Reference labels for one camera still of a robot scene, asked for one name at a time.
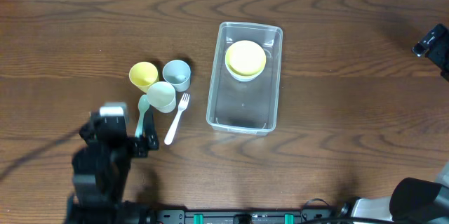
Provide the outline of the white bowl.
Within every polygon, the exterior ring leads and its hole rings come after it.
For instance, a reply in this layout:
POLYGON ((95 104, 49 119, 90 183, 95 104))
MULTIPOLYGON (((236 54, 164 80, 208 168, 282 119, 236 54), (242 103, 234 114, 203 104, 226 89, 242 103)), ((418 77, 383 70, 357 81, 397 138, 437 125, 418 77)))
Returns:
POLYGON ((241 82, 248 82, 248 81, 252 81, 254 79, 256 79, 263 71, 264 71, 264 67, 262 67, 257 73, 250 75, 250 76, 243 76, 240 75, 238 73, 235 73, 235 71, 231 68, 231 66, 229 65, 229 63, 225 63, 225 66, 227 68, 227 71, 231 74, 231 76, 237 80, 237 81, 241 81, 241 82))

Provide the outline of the white cup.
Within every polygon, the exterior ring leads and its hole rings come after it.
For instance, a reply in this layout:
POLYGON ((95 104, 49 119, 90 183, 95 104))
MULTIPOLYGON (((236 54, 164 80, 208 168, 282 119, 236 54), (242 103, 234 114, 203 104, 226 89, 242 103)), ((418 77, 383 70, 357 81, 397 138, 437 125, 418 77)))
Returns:
POLYGON ((169 113, 176 106, 176 91, 171 84, 165 81, 159 81, 149 87, 147 99, 149 104, 158 111, 169 113))

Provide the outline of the grey cup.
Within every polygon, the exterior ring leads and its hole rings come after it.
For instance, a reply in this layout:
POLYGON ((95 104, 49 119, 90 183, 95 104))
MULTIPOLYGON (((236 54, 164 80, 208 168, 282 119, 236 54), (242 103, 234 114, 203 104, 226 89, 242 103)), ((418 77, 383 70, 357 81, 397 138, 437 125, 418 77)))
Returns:
POLYGON ((186 91, 191 83, 190 66, 183 60, 168 62, 162 71, 163 78, 171 84, 177 92, 186 91))

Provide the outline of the yellow bowl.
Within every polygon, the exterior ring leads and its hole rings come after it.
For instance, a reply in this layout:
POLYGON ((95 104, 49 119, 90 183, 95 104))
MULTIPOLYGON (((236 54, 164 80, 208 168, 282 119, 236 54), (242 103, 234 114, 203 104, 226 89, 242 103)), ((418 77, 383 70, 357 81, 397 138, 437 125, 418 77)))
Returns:
POLYGON ((225 63, 243 76, 257 73, 267 63, 263 48, 254 41, 238 41, 232 44, 225 53, 225 63))

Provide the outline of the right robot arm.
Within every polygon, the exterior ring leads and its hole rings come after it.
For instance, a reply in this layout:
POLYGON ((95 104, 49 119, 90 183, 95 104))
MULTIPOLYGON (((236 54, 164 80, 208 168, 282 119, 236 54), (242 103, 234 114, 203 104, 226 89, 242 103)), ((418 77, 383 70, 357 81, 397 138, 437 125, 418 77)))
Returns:
MULTIPOLYGON (((448 28, 441 23, 432 28, 412 52, 426 57, 448 79, 448 28)), ((447 223, 448 165, 434 182, 405 178, 390 197, 356 199, 341 208, 343 223, 447 223)))

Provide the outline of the yellow cup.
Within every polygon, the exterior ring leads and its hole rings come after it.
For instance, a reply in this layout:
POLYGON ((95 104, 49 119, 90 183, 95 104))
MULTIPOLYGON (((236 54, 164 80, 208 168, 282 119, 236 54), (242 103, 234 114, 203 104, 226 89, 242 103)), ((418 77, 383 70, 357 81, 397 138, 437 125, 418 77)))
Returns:
POLYGON ((159 71, 150 62, 138 62, 131 67, 128 76, 131 83, 144 93, 159 81, 159 71))

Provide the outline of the mint green spoon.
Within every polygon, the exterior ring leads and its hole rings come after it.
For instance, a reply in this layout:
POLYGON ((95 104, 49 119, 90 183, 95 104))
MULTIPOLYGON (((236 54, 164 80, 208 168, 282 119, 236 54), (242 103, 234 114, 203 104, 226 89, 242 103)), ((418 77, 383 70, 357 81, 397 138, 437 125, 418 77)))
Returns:
POLYGON ((150 108, 149 101, 147 99, 147 95, 144 94, 140 97, 138 102, 138 110, 139 110, 139 119, 136 126, 135 137, 140 137, 143 134, 143 124, 145 113, 150 108))

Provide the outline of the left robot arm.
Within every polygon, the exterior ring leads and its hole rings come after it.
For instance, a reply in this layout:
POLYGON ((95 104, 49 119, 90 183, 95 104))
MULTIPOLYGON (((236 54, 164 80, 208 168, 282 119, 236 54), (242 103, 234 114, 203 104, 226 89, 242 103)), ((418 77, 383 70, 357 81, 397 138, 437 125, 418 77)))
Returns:
POLYGON ((86 142, 72 157, 74 194, 67 202, 66 223, 155 223, 155 210, 125 202, 123 193, 134 158, 158 150, 151 110, 143 113, 142 132, 129 136, 126 112, 94 112, 79 130, 86 142))

